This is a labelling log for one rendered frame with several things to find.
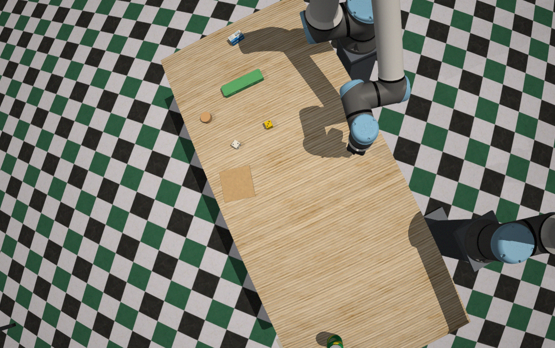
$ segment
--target wooden coaster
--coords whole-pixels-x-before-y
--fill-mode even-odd
[[[200,115],[200,121],[202,121],[203,123],[209,123],[209,122],[211,122],[211,120],[213,120],[213,117],[211,117],[210,113],[203,112]]]

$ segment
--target green bottle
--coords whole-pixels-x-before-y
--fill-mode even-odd
[[[338,335],[331,335],[327,339],[327,348],[344,348],[342,338]]]

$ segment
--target wood grain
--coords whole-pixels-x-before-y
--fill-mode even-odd
[[[330,44],[307,44],[305,7],[277,2],[162,65],[283,346],[314,347],[328,332],[348,348],[421,348],[469,317],[383,137],[365,156],[346,151],[339,88],[350,78]],[[229,46],[239,29],[245,39]],[[254,69],[264,81],[222,96]],[[255,197],[225,202],[219,173],[246,165]]]

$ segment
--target robotic arm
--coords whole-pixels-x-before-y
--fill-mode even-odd
[[[376,48],[378,81],[355,79],[340,88],[350,136],[348,151],[363,155],[378,137],[372,109],[410,97],[404,75],[399,0],[310,0],[301,21],[309,44],[339,40],[354,55]]]

